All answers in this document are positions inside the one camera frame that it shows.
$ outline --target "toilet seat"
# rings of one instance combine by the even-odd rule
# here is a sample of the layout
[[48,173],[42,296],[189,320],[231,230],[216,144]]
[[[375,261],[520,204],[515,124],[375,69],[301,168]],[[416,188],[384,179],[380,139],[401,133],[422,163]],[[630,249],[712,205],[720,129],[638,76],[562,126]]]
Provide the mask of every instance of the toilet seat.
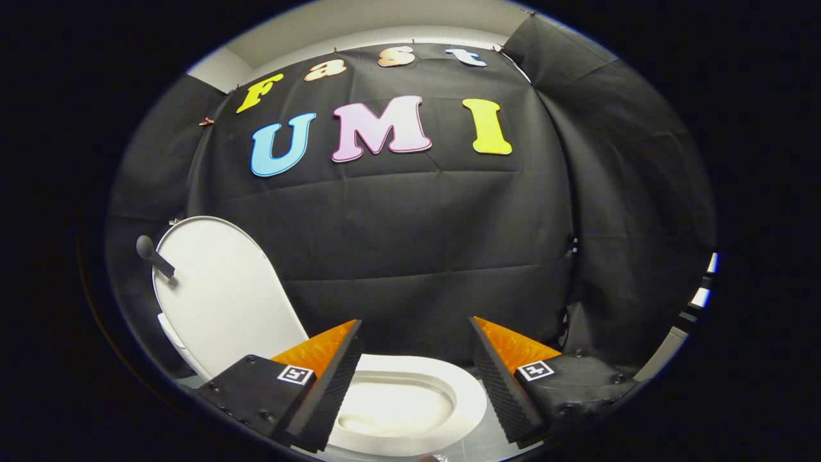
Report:
[[[160,326],[206,381],[247,354],[272,358],[308,339],[262,248],[234,224],[211,216],[184,219],[165,233],[157,253],[175,267],[171,280],[152,269],[162,309]],[[487,407],[475,378],[433,358],[363,354],[351,381],[352,388],[360,386],[384,391],[388,403],[402,396],[408,400],[408,393],[415,393],[410,400],[417,404],[427,399],[429,408],[415,420],[419,431],[364,434],[355,431],[355,425],[340,424],[337,416],[329,446],[375,455],[418,455],[465,437]],[[339,414],[343,420],[367,419],[351,387]],[[431,413],[438,413],[439,420],[425,421]]]
[[[357,396],[355,392],[358,385],[356,383],[357,378],[364,383],[370,384],[367,392],[360,393],[360,396]],[[447,395],[446,399],[450,401],[452,409],[449,415],[440,423],[416,434],[381,436],[378,434],[378,428],[373,429],[373,431],[346,428],[345,419],[347,418],[361,417],[361,420],[367,420],[369,413],[373,415],[373,412],[369,412],[369,409],[356,412],[355,407],[362,402],[370,401],[374,407],[389,407],[391,405],[378,396],[380,382],[386,385],[401,383],[420,389],[437,390]],[[416,423],[408,421],[413,416],[409,416],[407,410],[419,408],[420,400],[414,400],[409,404],[402,403],[402,396],[397,396],[396,391],[386,391],[392,395],[390,400],[399,401],[395,403],[398,405],[394,407],[397,409],[404,408],[403,410],[405,410],[405,412],[400,411],[393,415],[392,423],[406,425],[410,427],[410,430],[413,427],[418,427],[419,425]],[[438,359],[419,356],[363,354],[356,367],[356,375],[354,375],[354,380],[351,382],[348,394],[342,401],[337,421],[334,423],[333,430],[328,438],[328,444],[372,455],[408,456],[425,454],[450,446],[466,437],[479,425],[487,410],[486,408],[487,398],[484,389],[473,376],[460,367]],[[421,411],[422,413],[436,413],[437,410],[421,409]],[[378,420],[378,417],[371,419],[372,422]]]

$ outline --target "white toilet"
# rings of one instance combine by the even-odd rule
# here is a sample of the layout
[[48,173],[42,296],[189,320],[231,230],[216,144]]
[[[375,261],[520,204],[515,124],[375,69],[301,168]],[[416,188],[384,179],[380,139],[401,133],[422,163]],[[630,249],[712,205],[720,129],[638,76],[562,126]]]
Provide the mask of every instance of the white toilet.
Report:
[[[270,261],[234,224],[184,219],[157,253],[175,267],[171,280],[153,269],[163,310],[157,318],[206,381],[244,355],[272,358],[308,339]],[[367,455],[426,454],[467,436],[486,408],[482,386],[453,364],[363,354],[328,445]]]

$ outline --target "wall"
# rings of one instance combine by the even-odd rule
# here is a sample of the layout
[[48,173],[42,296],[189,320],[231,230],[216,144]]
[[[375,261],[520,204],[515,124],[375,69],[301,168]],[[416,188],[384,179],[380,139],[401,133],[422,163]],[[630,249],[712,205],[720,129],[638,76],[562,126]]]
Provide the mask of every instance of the wall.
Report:
[[242,58],[222,47],[196,63],[187,73],[227,93],[237,85],[245,84],[253,70]]

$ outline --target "black fabric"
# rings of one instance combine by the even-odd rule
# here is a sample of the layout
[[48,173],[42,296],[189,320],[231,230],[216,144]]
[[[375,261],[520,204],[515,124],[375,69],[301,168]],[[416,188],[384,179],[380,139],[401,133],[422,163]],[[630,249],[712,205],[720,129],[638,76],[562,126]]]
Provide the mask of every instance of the black fabric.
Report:
[[[192,167],[187,214],[213,215],[265,251],[308,335],[365,320],[366,353],[416,354],[470,366],[468,316],[539,341],[560,335],[573,230],[565,160],[553,123],[505,57],[470,49],[470,67],[445,44],[412,45],[416,60],[380,67],[384,44],[285,67],[261,101],[239,114],[247,87],[229,95]],[[347,70],[305,82],[309,69],[344,59]],[[418,95],[424,152],[335,164],[339,119],[362,103],[379,115],[391,98]],[[474,152],[467,98],[501,106],[509,155]],[[291,147],[288,121],[316,113],[300,162],[273,177],[250,169],[252,135],[282,124],[273,156]]]
[[167,89],[134,132],[111,190],[105,228],[108,276],[123,316],[158,365],[174,377],[193,372],[157,321],[161,312],[151,285],[151,266],[137,255],[141,234],[156,244],[168,221],[184,218],[186,181],[203,135],[225,94],[192,76]]
[[532,80],[566,156],[579,237],[566,348],[636,370],[716,245],[703,161],[663,97],[592,40],[537,16],[505,50]]

